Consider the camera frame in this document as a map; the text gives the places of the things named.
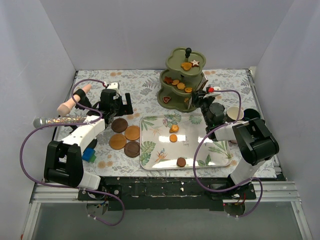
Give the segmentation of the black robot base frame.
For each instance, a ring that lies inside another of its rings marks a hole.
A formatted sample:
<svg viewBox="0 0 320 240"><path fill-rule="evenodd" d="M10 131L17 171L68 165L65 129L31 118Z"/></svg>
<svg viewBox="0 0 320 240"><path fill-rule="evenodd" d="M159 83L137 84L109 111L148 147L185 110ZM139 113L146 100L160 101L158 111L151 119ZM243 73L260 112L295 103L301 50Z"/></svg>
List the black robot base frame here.
<svg viewBox="0 0 320 240"><path fill-rule="evenodd" d="M95 194L78 192L78 200L105 203L107 210L184 210L223 211L223 201L243 206L257 195L252 183L227 192L209 192L191 177L102 177Z"/></svg>

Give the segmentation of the leaf-patterned white tray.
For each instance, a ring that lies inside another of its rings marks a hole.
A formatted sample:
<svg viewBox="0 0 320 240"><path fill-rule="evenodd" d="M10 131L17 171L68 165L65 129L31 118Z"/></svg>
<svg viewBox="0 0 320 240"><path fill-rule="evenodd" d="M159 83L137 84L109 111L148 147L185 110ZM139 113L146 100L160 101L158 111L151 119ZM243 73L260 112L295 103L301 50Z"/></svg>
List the leaf-patterned white tray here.
<svg viewBox="0 0 320 240"><path fill-rule="evenodd" d="M170 132L178 125L178 132ZM196 148L206 135L206 124L198 113L145 116L140 120L140 165L148 171L179 169L178 158L185 158L185 168L193 167ZM170 135L177 135L177 142ZM232 161L227 141L206 139L198 151L196 166L200 168L226 167Z"/></svg>

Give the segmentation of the brown heart cookie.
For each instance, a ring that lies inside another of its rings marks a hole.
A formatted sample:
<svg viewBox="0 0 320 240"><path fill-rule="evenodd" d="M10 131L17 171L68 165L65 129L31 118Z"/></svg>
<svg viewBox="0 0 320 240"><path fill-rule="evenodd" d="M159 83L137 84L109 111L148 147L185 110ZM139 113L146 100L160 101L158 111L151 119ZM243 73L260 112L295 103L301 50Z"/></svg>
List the brown heart cookie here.
<svg viewBox="0 0 320 240"><path fill-rule="evenodd" d="M192 68L192 64L190 62L183 62L181 64L181 68L185 71L185 72L188 72L191 70Z"/></svg>

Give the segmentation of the dark wooden coaster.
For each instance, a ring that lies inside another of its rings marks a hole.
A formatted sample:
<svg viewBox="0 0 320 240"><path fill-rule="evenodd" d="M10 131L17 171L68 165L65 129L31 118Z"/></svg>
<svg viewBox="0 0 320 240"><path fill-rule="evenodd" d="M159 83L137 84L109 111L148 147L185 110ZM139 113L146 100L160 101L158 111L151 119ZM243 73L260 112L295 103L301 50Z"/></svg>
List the dark wooden coaster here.
<svg viewBox="0 0 320 240"><path fill-rule="evenodd" d="M127 142L124 146L124 154L130 158L135 158L140 154L140 144L136 141Z"/></svg>
<svg viewBox="0 0 320 240"><path fill-rule="evenodd" d="M111 129L115 133L122 133L128 128L128 122L124 118L117 118L111 124Z"/></svg>

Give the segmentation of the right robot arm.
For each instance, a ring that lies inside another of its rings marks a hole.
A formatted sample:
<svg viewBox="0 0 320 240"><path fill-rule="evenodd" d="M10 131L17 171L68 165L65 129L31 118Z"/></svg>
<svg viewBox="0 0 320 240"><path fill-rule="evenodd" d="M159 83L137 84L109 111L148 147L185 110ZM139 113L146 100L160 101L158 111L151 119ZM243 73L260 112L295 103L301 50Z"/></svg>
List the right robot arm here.
<svg viewBox="0 0 320 240"><path fill-rule="evenodd" d="M249 121L239 121L237 115L233 122L223 121L224 106L214 106L218 93L228 93L228 90L217 90L209 87L207 90L193 91L190 104L201 110L206 124L206 135L195 150L193 157L193 175L196 182L206 191L211 193L227 192L232 199L237 199L245 192L243 185L254 179L254 174L264 162L270 160L279 150L279 144L273 134L260 118ZM229 174L230 184L225 189L211 189L204 186L197 177L196 163L198 152L206 139L212 141L236 141L241 153L241 160L235 170Z"/></svg>

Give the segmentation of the cream mug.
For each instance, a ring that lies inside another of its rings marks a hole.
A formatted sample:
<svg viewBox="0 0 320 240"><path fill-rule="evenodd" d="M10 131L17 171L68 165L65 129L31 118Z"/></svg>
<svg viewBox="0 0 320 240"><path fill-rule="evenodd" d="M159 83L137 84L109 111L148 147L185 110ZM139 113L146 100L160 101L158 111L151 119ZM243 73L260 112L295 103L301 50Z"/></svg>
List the cream mug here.
<svg viewBox="0 0 320 240"><path fill-rule="evenodd" d="M226 121L228 123L234 122L235 120L242 120L244 118L244 111L238 106L230 106L226 110Z"/></svg>

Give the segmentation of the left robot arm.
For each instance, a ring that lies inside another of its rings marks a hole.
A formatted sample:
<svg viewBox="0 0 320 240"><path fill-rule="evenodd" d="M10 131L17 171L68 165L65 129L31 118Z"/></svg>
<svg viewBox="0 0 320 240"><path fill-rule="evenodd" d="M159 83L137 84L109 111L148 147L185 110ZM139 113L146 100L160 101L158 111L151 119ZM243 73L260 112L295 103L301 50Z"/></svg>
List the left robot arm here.
<svg viewBox="0 0 320 240"><path fill-rule="evenodd" d="M47 146L44 178L46 181L73 188L89 189L95 200L106 196L101 177L84 170L83 155L97 145L97 135L112 123L114 117L133 113L131 95L120 95L117 87L108 86L100 94L100 100L92 105L86 94L89 87L78 89L72 98L61 104L57 111L60 119L47 121L48 125L70 126L73 131L60 141L53 140Z"/></svg>

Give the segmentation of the brown star cookie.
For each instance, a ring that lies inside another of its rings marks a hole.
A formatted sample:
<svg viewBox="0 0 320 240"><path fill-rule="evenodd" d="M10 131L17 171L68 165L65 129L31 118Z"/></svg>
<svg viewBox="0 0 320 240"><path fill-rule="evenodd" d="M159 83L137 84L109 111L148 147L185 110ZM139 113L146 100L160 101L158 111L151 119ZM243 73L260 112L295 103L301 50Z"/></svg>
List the brown star cookie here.
<svg viewBox="0 0 320 240"><path fill-rule="evenodd" d="M171 84L173 82L172 78L168 76L165 76L163 81L167 84Z"/></svg>

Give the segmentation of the dark chocolate round cookie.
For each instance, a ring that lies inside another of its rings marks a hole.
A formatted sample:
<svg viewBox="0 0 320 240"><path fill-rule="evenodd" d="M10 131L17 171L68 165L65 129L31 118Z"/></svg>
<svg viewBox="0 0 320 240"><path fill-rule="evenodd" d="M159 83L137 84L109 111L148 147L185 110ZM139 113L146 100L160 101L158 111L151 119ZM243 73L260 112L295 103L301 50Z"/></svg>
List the dark chocolate round cookie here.
<svg viewBox="0 0 320 240"><path fill-rule="evenodd" d="M186 162L186 159L183 158L183 157L179 157L176 161L176 164L178 167L182 168L182 167L185 167L187 162Z"/></svg>

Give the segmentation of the metal serving tongs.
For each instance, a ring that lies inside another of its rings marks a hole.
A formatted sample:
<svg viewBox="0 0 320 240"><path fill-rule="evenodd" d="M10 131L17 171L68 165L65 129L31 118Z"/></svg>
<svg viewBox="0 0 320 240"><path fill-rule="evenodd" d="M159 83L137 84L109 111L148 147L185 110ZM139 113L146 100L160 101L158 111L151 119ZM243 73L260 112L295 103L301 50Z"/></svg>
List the metal serving tongs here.
<svg viewBox="0 0 320 240"><path fill-rule="evenodd" d="M205 98L207 92L204 90L207 82L208 78L203 76L196 89L191 92L191 96L186 102L187 110L189 112L192 112L193 108L200 108L208 105L209 101L207 98Z"/></svg>

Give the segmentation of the white-iced star cookie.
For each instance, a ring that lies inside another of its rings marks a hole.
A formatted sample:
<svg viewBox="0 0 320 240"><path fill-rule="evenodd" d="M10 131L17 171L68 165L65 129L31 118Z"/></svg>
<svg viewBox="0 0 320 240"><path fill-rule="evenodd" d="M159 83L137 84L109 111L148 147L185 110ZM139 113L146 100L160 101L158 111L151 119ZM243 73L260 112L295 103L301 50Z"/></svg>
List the white-iced star cookie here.
<svg viewBox="0 0 320 240"><path fill-rule="evenodd" d="M200 66L200 62L197 61L197 60L192 60L189 62L191 64L191 67L194 68L194 67L199 67Z"/></svg>

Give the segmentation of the light wooden coaster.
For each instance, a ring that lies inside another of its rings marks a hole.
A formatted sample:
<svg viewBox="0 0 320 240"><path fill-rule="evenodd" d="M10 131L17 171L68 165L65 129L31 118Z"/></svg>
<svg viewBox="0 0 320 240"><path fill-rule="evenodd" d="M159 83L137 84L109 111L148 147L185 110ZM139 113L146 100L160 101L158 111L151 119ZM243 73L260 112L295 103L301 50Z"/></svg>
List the light wooden coaster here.
<svg viewBox="0 0 320 240"><path fill-rule="evenodd" d="M127 143L127 139L121 133L114 134L109 140L109 145L114 150L123 149L126 143Z"/></svg>
<svg viewBox="0 0 320 240"><path fill-rule="evenodd" d="M128 126L124 131L124 136L129 141L136 141L140 138L140 128L137 125Z"/></svg>

